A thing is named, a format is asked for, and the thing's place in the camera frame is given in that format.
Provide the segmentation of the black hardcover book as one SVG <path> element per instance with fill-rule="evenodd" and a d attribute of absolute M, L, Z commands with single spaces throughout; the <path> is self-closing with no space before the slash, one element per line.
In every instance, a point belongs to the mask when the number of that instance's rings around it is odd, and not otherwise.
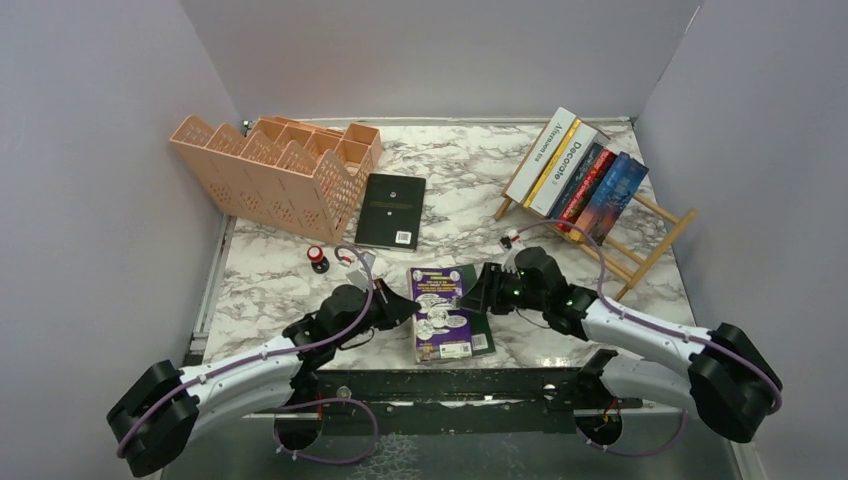
<path fill-rule="evenodd" d="M 354 244 L 415 251 L 421 227 L 426 180 L 372 173 L 368 176 Z"/>

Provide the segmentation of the red comic paperback book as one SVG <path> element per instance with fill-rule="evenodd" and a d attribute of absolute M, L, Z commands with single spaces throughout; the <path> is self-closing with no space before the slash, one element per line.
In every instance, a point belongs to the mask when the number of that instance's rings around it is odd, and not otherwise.
<path fill-rule="evenodd" d="M 600 185 L 616 158 L 617 155 L 607 148 L 604 148 L 600 152 L 574 196 L 566 204 L 564 211 L 559 216 L 560 220 L 572 224 L 578 220 L 583 209 L 594 194 L 594 191 Z"/>

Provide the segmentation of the brown Decorate Furniture book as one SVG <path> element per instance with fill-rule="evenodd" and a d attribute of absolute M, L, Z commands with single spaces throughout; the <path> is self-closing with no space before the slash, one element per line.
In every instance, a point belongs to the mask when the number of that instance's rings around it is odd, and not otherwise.
<path fill-rule="evenodd" d="M 555 169 L 535 197 L 530 210 L 543 217 L 547 216 L 592 143 L 598 142 L 605 147 L 608 141 L 609 138 L 600 130 L 592 124 L 582 121 L 567 149 L 558 160 Z"/>

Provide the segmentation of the Little Women book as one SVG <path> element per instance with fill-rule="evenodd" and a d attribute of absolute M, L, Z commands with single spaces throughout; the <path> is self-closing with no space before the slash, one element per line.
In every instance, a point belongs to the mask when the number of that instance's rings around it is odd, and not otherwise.
<path fill-rule="evenodd" d="M 590 171 L 593 166 L 595 159 L 600 154 L 604 146 L 598 142 L 593 142 L 591 147 L 587 150 L 580 163 L 577 166 L 575 173 L 571 176 L 570 180 L 565 186 L 565 189 L 559 196 L 558 200 L 549 211 L 547 218 L 548 219 L 558 219 L 561 214 L 565 211 L 568 203 L 571 201 L 580 184 L 584 180 L 585 176 Z"/>

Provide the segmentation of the yellow Little Prince book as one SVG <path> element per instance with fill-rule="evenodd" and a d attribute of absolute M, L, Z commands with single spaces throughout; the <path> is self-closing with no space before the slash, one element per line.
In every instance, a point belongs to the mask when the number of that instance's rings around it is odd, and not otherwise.
<path fill-rule="evenodd" d="M 582 124 L 582 120 L 580 118 L 576 118 L 572 122 L 572 125 L 567 130 L 565 136 L 563 137 L 563 139 L 561 140 L 559 145 L 554 150 L 554 152 L 551 154 L 551 156 L 548 158 L 548 162 L 547 162 L 545 168 L 542 170 L 542 173 L 537 178 L 536 182 L 533 185 L 533 188 L 530 190 L 530 193 L 528 194 L 527 198 L 524 200 L 524 202 L 522 204 L 523 207 L 525 207 L 527 209 L 532 209 L 532 203 L 533 203 L 535 197 L 538 195 L 539 191 L 542 189 L 547 178 L 551 175 L 551 172 L 555 169 L 558 160 L 563 155 L 563 152 L 567 149 L 570 140 L 572 139 L 575 132 L 579 129 L 581 124 Z"/>

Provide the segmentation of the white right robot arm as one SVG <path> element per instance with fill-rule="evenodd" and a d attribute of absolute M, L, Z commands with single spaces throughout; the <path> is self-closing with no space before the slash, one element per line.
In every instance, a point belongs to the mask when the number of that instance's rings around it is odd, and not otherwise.
<path fill-rule="evenodd" d="M 600 407 L 612 398 L 673 406 L 716 434 L 750 442 L 764 419 L 782 405 L 782 382 L 739 327 L 691 327 L 628 309 L 595 290 L 566 280 L 541 247 L 517 251 L 504 267 L 487 262 L 456 302 L 475 313 L 541 313 L 563 335 L 624 349 L 605 354 L 577 380 L 579 398 Z"/>

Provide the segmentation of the white Afternoon Tea book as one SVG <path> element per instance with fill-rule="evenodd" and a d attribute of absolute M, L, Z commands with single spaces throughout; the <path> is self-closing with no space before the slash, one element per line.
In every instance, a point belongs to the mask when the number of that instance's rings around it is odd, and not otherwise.
<path fill-rule="evenodd" d="M 503 191 L 505 198 L 516 203 L 524 202 L 552 152 L 565 138 L 576 119 L 577 116 L 573 112 L 563 107 L 556 110 L 509 180 Z"/>

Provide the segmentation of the blue Jane Eyre book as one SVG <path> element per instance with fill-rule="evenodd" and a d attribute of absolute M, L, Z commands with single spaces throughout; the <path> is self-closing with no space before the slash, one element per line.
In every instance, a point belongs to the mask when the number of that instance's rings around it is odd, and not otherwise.
<path fill-rule="evenodd" d="M 637 193 L 649 169 L 626 152 L 602 151 L 604 163 L 590 185 L 591 197 L 575 221 L 578 229 L 602 245 Z"/>

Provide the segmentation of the purple comic paperback book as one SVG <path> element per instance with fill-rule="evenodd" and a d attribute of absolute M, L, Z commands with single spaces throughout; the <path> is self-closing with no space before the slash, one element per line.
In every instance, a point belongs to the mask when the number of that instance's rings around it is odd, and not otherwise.
<path fill-rule="evenodd" d="M 412 315 L 413 351 L 419 364 L 472 357 L 469 314 L 454 303 L 465 294 L 460 267 L 412 267 L 408 272 L 411 299 L 419 304 Z"/>

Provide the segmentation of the dark green thin book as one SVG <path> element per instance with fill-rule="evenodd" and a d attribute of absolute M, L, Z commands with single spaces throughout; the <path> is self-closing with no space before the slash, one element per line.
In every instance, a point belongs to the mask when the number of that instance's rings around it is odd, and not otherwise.
<path fill-rule="evenodd" d="M 470 291 L 477 282 L 478 274 L 473 264 L 459 266 L 463 293 Z M 459 313 L 468 320 L 471 333 L 472 356 L 481 357 L 495 353 L 489 319 L 481 313 L 460 309 Z"/>

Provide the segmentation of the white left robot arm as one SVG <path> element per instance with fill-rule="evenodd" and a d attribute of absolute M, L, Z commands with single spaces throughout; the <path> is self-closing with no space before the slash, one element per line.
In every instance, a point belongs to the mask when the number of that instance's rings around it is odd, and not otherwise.
<path fill-rule="evenodd" d="M 106 416 L 117 455 L 134 477 L 142 478 L 227 421 L 283 404 L 302 410 L 313 401 L 316 371 L 340 347 L 362 333 L 394 329 L 419 308 L 381 279 L 367 289 L 342 285 L 318 310 L 252 350 L 182 368 L 169 360 L 157 362 Z"/>

